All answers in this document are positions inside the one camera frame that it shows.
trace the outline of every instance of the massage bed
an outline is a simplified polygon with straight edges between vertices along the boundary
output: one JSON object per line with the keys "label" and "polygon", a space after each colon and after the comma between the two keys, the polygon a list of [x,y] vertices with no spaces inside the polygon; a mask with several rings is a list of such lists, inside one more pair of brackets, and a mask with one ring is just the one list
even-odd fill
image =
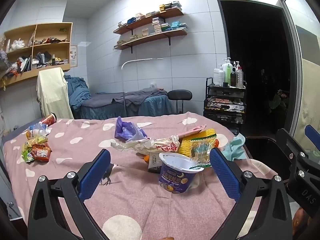
{"label": "massage bed", "polygon": [[75,119],[105,120],[126,116],[161,116],[172,114],[171,104],[167,95],[157,95],[146,98],[139,106],[131,104],[124,111],[124,105],[110,99],[119,98],[122,93],[95,94],[84,101],[78,111],[73,112]]}
{"label": "massage bed", "polygon": [[[218,134],[223,134],[228,141],[233,138],[226,127],[189,112],[124,120],[136,123],[151,138],[168,137],[204,124],[207,129],[214,128]],[[114,164],[109,177],[111,184],[104,185],[107,179],[103,180],[84,204],[110,239],[211,239],[235,204],[228,198],[213,169],[207,168],[197,174],[187,192],[172,194],[158,185],[159,174],[147,171],[142,155],[111,147],[111,142],[116,140],[115,123],[115,118],[101,121],[58,119],[49,127],[48,143],[52,153],[48,163],[28,164],[22,160],[24,133],[4,144],[13,194],[26,224],[32,194],[41,175],[48,179],[62,178],[69,171],[78,171],[84,163],[91,162],[105,148]],[[276,174],[256,160],[236,162],[243,171],[252,171],[257,177],[270,179]],[[259,201],[256,198],[248,219],[254,218]],[[64,199],[60,202],[72,232],[79,235]]]}

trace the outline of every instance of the black rolling cart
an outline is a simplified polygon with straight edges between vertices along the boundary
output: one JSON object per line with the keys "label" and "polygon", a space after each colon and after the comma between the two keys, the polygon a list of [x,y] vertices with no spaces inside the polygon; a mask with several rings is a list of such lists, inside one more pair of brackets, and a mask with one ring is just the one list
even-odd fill
{"label": "black rolling cart", "polygon": [[220,87],[215,86],[210,77],[206,79],[205,87],[203,116],[226,126],[237,135],[245,122],[247,83],[244,81],[242,89]]}

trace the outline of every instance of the pink bedspread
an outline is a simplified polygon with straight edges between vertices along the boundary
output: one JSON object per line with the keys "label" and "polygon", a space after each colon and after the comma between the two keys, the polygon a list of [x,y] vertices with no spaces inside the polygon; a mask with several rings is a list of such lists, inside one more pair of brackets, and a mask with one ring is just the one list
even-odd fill
{"label": "pink bedspread", "polygon": [[[129,117],[138,123],[151,138],[163,138],[207,125],[232,140],[233,134],[224,126],[203,116],[185,113],[160,117]],[[178,239],[211,239],[229,214],[234,200],[228,198],[212,168],[206,168],[183,194],[172,194],[158,185],[158,174],[147,172],[142,156],[134,151],[118,151],[110,144],[114,140],[116,119],[67,120],[60,119],[50,126],[48,135],[52,148],[48,163],[25,163],[21,146],[26,135],[20,134],[4,145],[4,157],[12,182],[14,197],[23,219],[28,213],[37,179],[64,177],[78,171],[106,148],[115,164],[112,184],[99,185],[91,199],[84,203],[97,224],[111,240],[157,240],[172,236]],[[239,160],[242,170],[250,170],[257,177],[271,178],[275,173],[255,160]],[[72,231],[79,235],[65,202],[61,206]]]}

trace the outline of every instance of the doorway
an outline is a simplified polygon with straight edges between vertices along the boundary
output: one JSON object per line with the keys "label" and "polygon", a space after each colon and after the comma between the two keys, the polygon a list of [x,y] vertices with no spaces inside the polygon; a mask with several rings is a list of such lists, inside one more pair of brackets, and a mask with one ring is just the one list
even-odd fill
{"label": "doorway", "polygon": [[247,83],[246,136],[275,138],[290,130],[296,82],[294,48],[281,8],[248,0],[218,0],[227,54],[239,61]]}

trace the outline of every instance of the gray blanket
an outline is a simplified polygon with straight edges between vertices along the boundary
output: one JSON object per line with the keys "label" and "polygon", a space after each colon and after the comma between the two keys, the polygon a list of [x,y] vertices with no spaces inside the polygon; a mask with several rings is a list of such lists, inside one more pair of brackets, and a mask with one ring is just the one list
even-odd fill
{"label": "gray blanket", "polygon": [[[144,88],[139,91],[127,92],[125,93],[125,104],[126,106],[130,106],[131,104],[133,104],[134,106],[139,106],[146,98],[158,96],[158,95],[167,95],[167,92],[165,90],[160,90],[157,88]],[[82,106],[99,108],[99,107],[110,105],[113,102],[123,104],[122,93],[114,93],[114,94],[100,93],[100,94],[92,95],[92,98],[84,101],[82,103]]]}

